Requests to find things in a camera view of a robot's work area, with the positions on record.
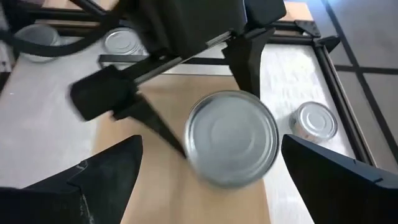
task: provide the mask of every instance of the floor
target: floor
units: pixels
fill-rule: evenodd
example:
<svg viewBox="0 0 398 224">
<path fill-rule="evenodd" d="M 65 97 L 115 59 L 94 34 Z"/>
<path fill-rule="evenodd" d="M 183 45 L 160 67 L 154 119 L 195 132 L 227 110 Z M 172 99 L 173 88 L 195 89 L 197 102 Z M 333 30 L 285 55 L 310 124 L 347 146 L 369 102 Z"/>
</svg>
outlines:
<svg viewBox="0 0 398 224">
<path fill-rule="evenodd" d="M 360 73 L 339 71 L 355 118 L 379 167 L 397 172 L 393 152 L 398 141 L 398 15 L 396 0 L 289 0 L 307 2 L 322 36 L 337 35 L 346 39 L 330 54 L 335 65 L 374 67 Z M 347 52 L 352 51 L 351 58 Z M 372 99 L 375 105 L 370 107 Z"/>
</svg>

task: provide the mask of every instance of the can rim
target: can rim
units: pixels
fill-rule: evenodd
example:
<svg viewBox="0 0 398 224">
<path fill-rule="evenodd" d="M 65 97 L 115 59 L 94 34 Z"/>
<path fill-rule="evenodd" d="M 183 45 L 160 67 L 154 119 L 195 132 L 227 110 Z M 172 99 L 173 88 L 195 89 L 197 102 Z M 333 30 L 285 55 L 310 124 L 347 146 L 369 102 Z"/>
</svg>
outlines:
<svg viewBox="0 0 398 224">
<path fill-rule="evenodd" d="M 49 26 L 47 24 L 32 24 L 32 25 L 29 25 L 29 26 L 25 26 L 22 29 L 20 29 L 19 31 L 17 31 L 15 33 L 15 36 L 21 38 L 21 35 L 25 34 L 25 32 L 27 32 L 27 31 L 29 31 L 31 29 L 35 29 L 35 28 L 48 28 L 49 30 L 51 30 L 52 33 L 53 33 L 53 39 L 52 39 L 51 44 L 49 46 L 54 46 L 54 45 L 58 44 L 57 42 L 58 42 L 60 36 L 59 36 L 57 30 L 54 29 L 52 26 Z"/>
<path fill-rule="evenodd" d="M 107 51 L 107 53 L 109 53 L 109 54 L 118 54 L 118 53 L 113 52 L 112 50 L 109 50 L 109 47 L 106 45 L 106 43 L 107 43 L 107 40 L 114 33 L 121 32 L 121 31 L 126 31 L 126 32 L 130 32 L 132 34 L 136 34 L 133 29 L 130 29 L 130 28 L 127 28 L 127 27 L 118 27 L 118 28 L 115 28 L 115 29 L 112 29 L 112 30 L 108 31 L 105 34 L 104 38 L 103 38 L 103 47 L 104 47 L 105 51 Z M 128 51 L 126 51 L 124 53 L 119 53 L 119 54 L 121 54 L 121 55 L 129 55 L 129 54 L 132 54 L 134 51 L 135 51 L 135 48 L 132 48 L 131 50 L 128 50 Z"/>
<path fill-rule="evenodd" d="M 190 114 L 189 117 L 187 119 L 187 121 L 185 122 L 185 127 L 184 127 L 184 151 L 187 154 L 187 159 L 188 161 L 191 163 L 191 165 L 195 168 L 195 170 L 197 172 L 199 172 L 201 174 L 202 177 L 204 177 L 207 181 L 211 182 L 212 184 L 215 185 L 219 185 L 220 187 L 226 187 L 225 185 L 220 185 L 219 183 L 214 182 L 211 178 L 207 177 L 206 175 L 202 175 L 202 173 L 200 172 L 199 169 L 197 169 L 195 167 L 195 161 L 193 161 L 193 156 L 190 156 L 192 154 L 195 153 L 194 151 L 194 147 L 192 147 L 193 145 L 193 140 L 191 139 L 191 134 L 192 134 L 192 124 L 193 124 L 193 120 L 195 119 L 196 115 L 198 114 L 198 112 L 207 105 L 207 102 L 209 99 L 213 98 L 216 95 L 224 95 L 226 93 L 234 93 L 234 94 L 240 94 L 241 96 L 245 96 L 246 98 L 249 98 L 252 101 L 256 101 L 257 103 L 259 103 L 259 105 L 261 107 L 263 107 L 267 113 L 267 119 L 269 120 L 270 125 L 272 126 L 273 129 L 273 138 L 272 140 L 274 140 L 274 143 L 271 145 L 271 149 L 270 149 L 270 156 L 269 159 L 266 160 L 265 162 L 265 166 L 264 166 L 264 172 L 261 173 L 261 177 L 263 177 L 264 175 L 266 175 L 268 173 L 268 171 L 271 169 L 271 167 L 274 165 L 274 162 L 277 159 L 277 156 L 279 154 L 279 130 L 278 130 L 278 126 L 276 123 L 276 120 L 274 118 L 274 115 L 271 113 L 271 111 L 269 110 L 269 108 L 263 103 L 261 102 L 261 100 L 259 98 L 257 98 L 256 96 L 246 92 L 246 91 L 241 91 L 241 90 L 222 90 L 222 91 L 217 91 L 214 93 L 210 93 L 206 96 L 201 97 L 191 108 L 190 110 Z M 248 185 L 256 180 L 258 180 L 258 176 L 255 176 L 256 178 L 253 179 L 248 179 L 245 180 L 244 182 L 242 181 L 241 183 L 237 184 L 235 183 L 234 185 L 228 185 L 228 188 L 238 188 L 238 187 L 243 187 L 245 185 Z"/>
<path fill-rule="evenodd" d="M 308 102 L 305 102 L 305 103 L 301 104 L 299 106 L 299 108 L 297 109 L 297 112 L 295 113 L 296 121 L 300 124 L 301 127 L 304 127 L 302 120 L 299 119 L 299 115 L 301 114 L 302 110 L 308 105 L 318 105 L 318 106 L 324 108 L 330 114 L 332 122 L 334 124 L 333 125 L 333 130 L 330 132 L 330 137 L 328 137 L 328 138 L 324 138 L 323 136 L 315 136 L 315 137 L 322 139 L 322 141 L 327 141 L 327 140 L 333 138 L 337 134 L 337 119 L 336 119 L 336 116 L 331 112 L 331 110 L 327 106 L 325 106 L 325 105 L 323 105 L 321 103 L 318 103 L 318 102 L 315 102 L 315 101 L 308 101 Z M 303 131 L 305 131 L 305 133 L 307 133 L 307 134 L 309 134 L 311 136 L 314 136 L 314 134 L 310 133 L 306 128 L 303 128 Z"/>
</svg>

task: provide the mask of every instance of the metal rod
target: metal rod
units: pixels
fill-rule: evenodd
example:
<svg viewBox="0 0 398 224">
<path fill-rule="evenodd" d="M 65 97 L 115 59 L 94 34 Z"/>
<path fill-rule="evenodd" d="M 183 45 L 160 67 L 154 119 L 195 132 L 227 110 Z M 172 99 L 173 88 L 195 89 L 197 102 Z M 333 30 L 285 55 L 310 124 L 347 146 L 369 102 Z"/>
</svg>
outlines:
<svg viewBox="0 0 398 224">
<path fill-rule="evenodd" d="M 184 62 L 189 65 L 228 65 L 228 62 L 223 58 L 201 58 L 195 57 Z"/>
<path fill-rule="evenodd" d="M 76 27 L 65 24 L 54 24 L 51 26 L 55 28 L 61 36 L 66 37 L 84 37 L 90 32 L 90 30 L 92 30 L 92 27 L 90 26 Z"/>
<path fill-rule="evenodd" d="M 295 45 L 309 45 L 313 44 L 313 39 L 310 36 L 294 36 L 294 35 L 278 35 L 274 34 L 269 40 L 268 44 L 295 44 Z"/>
<path fill-rule="evenodd" d="M 183 60 L 180 57 L 176 57 L 172 60 L 169 60 L 167 63 L 141 75 L 140 77 L 137 77 L 135 79 L 135 82 L 137 83 L 137 85 L 140 85 L 150 80 L 151 78 L 155 78 L 157 75 L 166 72 L 167 70 L 173 68 L 174 66 L 181 64 L 182 62 Z"/>
<path fill-rule="evenodd" d="M 99 22 L 96 18 L 85 11 L 76 9 L 49 9 L 37 8 L 26 9 L 29 15 L 34 19 L 48 19 L 58 21 L 82 21 L 82 22 Z"/>
<path fill-rule="evenodd" d="M 277 30 L 286 30 L 286 31 L 302 31 L 295 22 L 293 21 L 276 21 L 266 26 L 266 29 L 275 28 Z"/>
<path fill-rule="evenodd" d="M 92 0 L 69 0 L 85 12 L 101 19 L 106 15 L 106 10 Z"/>
<path fill-rule="evenodd" d="M 113 62 L 113 63 L 136 63 L 146 59 L 148 56 L 143 55 L 100 55 L 99 62 Z"/>
</svg>

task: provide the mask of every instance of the tuna can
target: tuna can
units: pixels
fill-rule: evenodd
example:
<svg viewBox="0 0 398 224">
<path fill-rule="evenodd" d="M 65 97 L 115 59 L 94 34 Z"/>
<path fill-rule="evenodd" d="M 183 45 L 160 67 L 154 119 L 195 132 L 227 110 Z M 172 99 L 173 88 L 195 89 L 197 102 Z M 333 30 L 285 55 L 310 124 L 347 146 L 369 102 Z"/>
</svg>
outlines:
<svg viewBox="0 0 398 224">
<path fill-rule="evenodd" d="M 144 48 L 137 33 L 130 28 L 117 28 L 104 37 L 104 48 L 109 54 L 144 55 Z"/>
<path fill-rule="evenodd" d="M 56 29 L 45 24 L 33 24 L 22 28 L 15 33 L 15 36 L 19 39 L 32 42 L 34 44 L 46 45 L 46 46 L 59 46 L 61 45 L 61 38 Z M 21 55 L 32 62 L 44 63 L 54 60 L 52 57 L 41 57 L 31 54 Z"/>
<path fill-rule="evenodd" d="M 320 143 L 333 138 L 337 133 L 337 121 L 333 113 L 316 102 L 302 104 L 290 117 L 294 135 Z"/>
<path fill-rule="evenodd" d="M 222 188 L 244 187 L 275 161 L 279 136 L 268 108 L 245 91 L 202 98 L 185 124 L 185 152 L 196 173 Z"/>
</svg>

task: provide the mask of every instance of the black metal frame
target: black metal frame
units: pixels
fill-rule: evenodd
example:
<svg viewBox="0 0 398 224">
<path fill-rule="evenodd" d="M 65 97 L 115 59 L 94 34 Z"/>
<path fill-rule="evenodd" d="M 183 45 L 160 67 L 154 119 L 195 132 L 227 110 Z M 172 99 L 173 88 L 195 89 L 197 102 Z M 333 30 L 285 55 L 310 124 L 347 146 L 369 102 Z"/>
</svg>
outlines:
<svg viewBox="0 0 398 224">
<path fill-rule="evenodd" d="M 29 9 L 28 13 L 34 19 L 49 19 L 49 20 L 59 20 L 59 21 L 91 21 L 97 22 L 98 17 L 91 16 L 84 11 L 79 10 L 69 10 L 69 9 Z M 298 24 L 303 24 L 303 22 L 297 21 L 277 21 L 267 26 L 266 28 L 275 28 L 276 30 L 288 30 L 296 31 L 299 33 L 308 33 L 308 29 L 303 29 L 302 26 Z M 309 24 L 310 29 L 314 28 L 314 24 Z M 55 28 L 60 32 L 61 35 L 71 35 L 71 36 L 83 36 L 89 32 L 92 27 L 88 26 L 55 26 Z M 344 128 L 347 132 L 348 139 L 353 148 L 353 151 L 359 161 L 363 161 L 367 164 L 371 164 L 369 151 L 364 143 L 363 136 L 359 132 L 358 124 L 353 118 L 352 111 L 350 111 L 347 99 L 343 93 L 342 87 L 338 82 L 338 77 L 335 72 L 335 68 L 331 63 L 328 51 L 326 50 L 326 45 L 330 43 L 328 39 L 321 39 L 324 41 L 319 41 L 317 39 L 316 30 L 315 35 L 278 35 L 274 34 L 268 41 L 269 44 L 292 44 L 292 45 L 307 45 L 313 47 L 315 55 L 317 56 L 318 63 L 322 72 L 325 76 L 326 83 L 331 92 L 333 101 L 335 102 L 336 108 L 339 112 L 340 118 L 343 122 Z M 120 55 L 101 55 L 99 58 L 99 63 L 102 62 L 137 62 L 144 59 L 143 57 L 127 56 L 123 57 Z M 182 63 L 181 61 L 170 60 L 171 64 Z M 184 63 L 189 64 L 204 64 L 204 65 L 227 65 L 224 59 L 220 58 L 191 58 Z"/>
</svg>

